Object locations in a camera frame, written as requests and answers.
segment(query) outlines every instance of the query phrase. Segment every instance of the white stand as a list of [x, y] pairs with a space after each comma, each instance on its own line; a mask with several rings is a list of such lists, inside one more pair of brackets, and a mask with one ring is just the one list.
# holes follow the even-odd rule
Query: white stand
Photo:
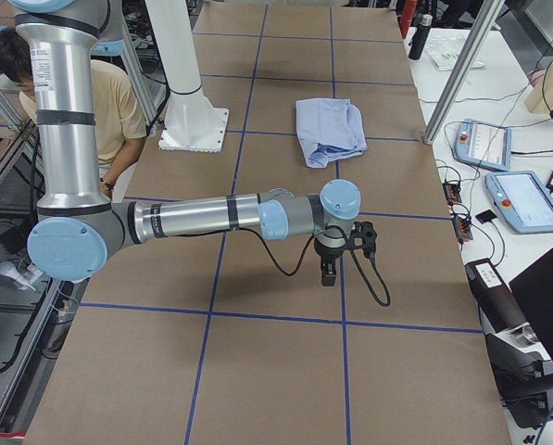
[[204, 96], [187, 6], [183, 1], [146, 0], [158, 51], [170, 86], [169, 108], [159, 147], [219, 152], [229, 110]]

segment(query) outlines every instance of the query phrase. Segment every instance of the warning sticker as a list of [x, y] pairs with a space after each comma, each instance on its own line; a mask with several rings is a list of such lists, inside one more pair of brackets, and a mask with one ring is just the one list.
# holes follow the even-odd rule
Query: warning sticker
[[484, 280], [485, 284], [488, 287], [496, 287], [502, 285], [500, 278], [496, 276], [496, 273], [494, 269], [490, 267], [490, 264], [478, 264], [476, 266], [476, 269], [478, 270], [480, 277]]
[[50, 49], [32, 49], [31, 66], [33, 69], [35, 92], [54, 91], [54, 76], [52, 72], [52, 55]]

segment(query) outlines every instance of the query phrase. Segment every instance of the white desk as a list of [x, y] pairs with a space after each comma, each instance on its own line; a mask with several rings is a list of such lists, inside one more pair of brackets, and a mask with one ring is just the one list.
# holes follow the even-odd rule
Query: white desk
[[[414, 30], [410, 30], [405, 45], [411, 39]], [[463, 30], [431, 30], [429, 39], [434, 37], [446, 37], [453, 35], [463, 35], [467, 37], [468, 31]], [[522, 71], [517, 60], [511, 53], [507, 43], [499, 32], [490, 32], [485, 44], [483, 45], [478, 58], [484, 63], [483, 68], [471, 70], [465, 83], [461, 87], [456, 101], [463, 98], [490, 97], [500, 98], [505, 95], [519, 92], [526, 84], [527, 78]], [[438, 100], [443, 92], [450, 71], [439, 71], [433, 61], [423, 51], [420, 60], [411, 60], [409, 62], [414, 77], [414, 83], [418, 89], [418, 96], [421, 100], [421, 109], [424, 119], [428, 122], [433, 114], [435, 103], [427, 103]], [[456, 103], [451, 108], [446, 124], [452, 121], [463, 121], [464, 119], [476, 119], [506, 126], [528, 125], [548, 119], [548, 115], [534, 115], [527, 111], [524, 101], [532, 90], [528, 86], [521, 95], [508, 97], [501, 101], [464, 101]], [[512, 112], [503, 122], [507, 113], [515, 104]], [[447, 138], [450, 144], [453, 144], [456, 138], [458, 124], [450, 124], [446, 128]], [[539, 151], [553, 149], [553, 121], [546, 121], [538, 125], [526, 128], [516, 128], [512, 132], [513, 151]], [[442, 130], [434, 140], [434, 155], [442, 160], [446, 165], [455, 168], [460, 172], [463, 179], [472, 178], [474, 168], [455, 161], [451, 155], [450, 145], [447, 144], [444, 131]], [[553, 156], [513, 156], [510, 169], [515, 171], [533, 170], [537, 173], [540, 180], [545, 182], [553, 170]], [[493, 203], [485, 191], [484, 175], [485, 170], [480, 170], [483, 177], [475, 182], [462, 183], [461, 197], [466, 206], [471, 210], [471, 215], [492, 209]], [[457, 179], [457, 175], [448, 169], [439, 171], [441, 179]], [[553, 247], [553, 235], [515, 235], [500, 220], [495, 220], [496, 227], [502, 234], [506, 243], [506, 255], [502, 263], [497, 267], [500, 274], [508, 283], [513, 277], [519, 274], [529, 264], [537, 260], [542, 254]], [[493, 239], [496, 245], [496, 254], [493, 258], [497, 262], [502, 253], [501, 241], [496, 229], [491, 224], [485, 224], [482, 227]], [[465, 243], [461, 256], [464, 264], [470, 261], [487, 258], [492, 252], [492, 247], [488, 239], [475, 228], [472, 229], [474, 240]], [[508, 410], [505, 410], [508, 419], [509, 432], [513, 444], [521, 444], [527, 435], [537, 434], [537, 431], [518, 428]], [[549, 423], [542, 435], [540, 445], [553, 445], [553, 421]]]

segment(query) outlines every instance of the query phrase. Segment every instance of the black bottle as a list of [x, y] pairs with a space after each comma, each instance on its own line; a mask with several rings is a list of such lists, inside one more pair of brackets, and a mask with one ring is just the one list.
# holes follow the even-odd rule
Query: black bottle
[[424, 49], [424, 44], [426, 44], [426, 39], [428, 38], [428, 33], [431, 30], [431, 25], [433, 23], [433, 16], [430, 14], [424, 14], [419, 25], [416, 27], [416, 32], [412, 37], [410, 42], [411, 48], [409, 50], [408, 57], [412, 60], [418, 60], [421, 58], [422, 49]]

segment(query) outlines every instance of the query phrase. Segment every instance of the yellow shirt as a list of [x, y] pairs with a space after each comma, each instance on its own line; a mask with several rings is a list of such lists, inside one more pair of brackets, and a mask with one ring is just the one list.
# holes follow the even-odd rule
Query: yellow shirt
[[[99, 164], [110, 164], [126, 139], [146, 136], [145, 120], [128, 75], [110, 63], [91, 61], [95, 141]], [[24, 93], [20, 103], [35, 121], [37, 105]]]

